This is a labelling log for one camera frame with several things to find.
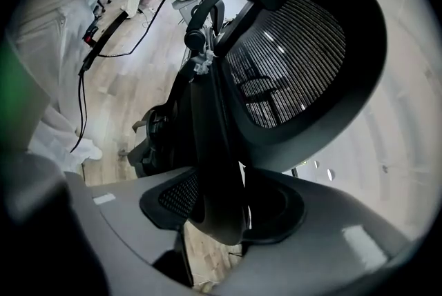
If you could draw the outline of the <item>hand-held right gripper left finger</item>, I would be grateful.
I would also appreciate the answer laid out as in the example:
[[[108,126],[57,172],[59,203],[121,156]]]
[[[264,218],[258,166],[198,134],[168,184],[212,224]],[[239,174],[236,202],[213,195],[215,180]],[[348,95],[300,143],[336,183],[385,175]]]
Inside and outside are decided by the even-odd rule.
[[[21,64],[9,41],[3,43],[3,149],[26,150],[49,103],[49,96]]]

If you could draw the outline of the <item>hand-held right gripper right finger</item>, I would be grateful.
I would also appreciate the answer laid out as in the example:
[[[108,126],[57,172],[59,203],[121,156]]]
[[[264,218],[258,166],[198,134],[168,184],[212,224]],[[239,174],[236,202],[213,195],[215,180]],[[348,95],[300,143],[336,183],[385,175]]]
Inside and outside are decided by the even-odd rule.
[[[109,294],[66,178],[45,157],[1,154],[1,294]]]

